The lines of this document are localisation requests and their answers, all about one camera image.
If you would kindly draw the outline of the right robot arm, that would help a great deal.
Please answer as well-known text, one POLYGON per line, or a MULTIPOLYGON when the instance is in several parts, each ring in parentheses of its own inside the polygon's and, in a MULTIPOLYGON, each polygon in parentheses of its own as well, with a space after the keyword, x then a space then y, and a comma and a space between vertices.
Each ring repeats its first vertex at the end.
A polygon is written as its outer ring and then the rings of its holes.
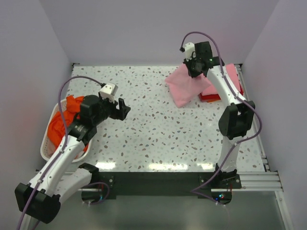
POLYGON ((214 174, 206 183, 214 182, 217 187, 225 188, 236 177, 240 144, 251 129, 255 104, 247 101, 235 87, 222 59, 213 56, 209 42, 186 43, 180 50, 185 54, 183 63, 188 74, 192 78, 204 75, 224 104, 224 112, 218 122, 223 136, 222 152, 214 174))

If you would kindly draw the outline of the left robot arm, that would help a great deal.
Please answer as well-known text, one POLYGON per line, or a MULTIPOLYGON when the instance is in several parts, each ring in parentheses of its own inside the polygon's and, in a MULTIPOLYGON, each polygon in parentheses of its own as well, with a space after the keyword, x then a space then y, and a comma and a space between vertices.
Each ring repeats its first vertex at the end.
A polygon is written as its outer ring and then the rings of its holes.
POLYGON ((82 187, 99 184, 99 169, 83 163, 66 179, 62 179, 75 157, 89 145, 97 133, 97 126, 108 118, 123 121, 130 107, 122 98, 110 101, 101 96, 85 96, 80 111, 74 117, 65 135, 45 166, 28 184, 20 183, 15 196, 22 217, 29 215, 43 223, 50 223, 61 205, 82 187))

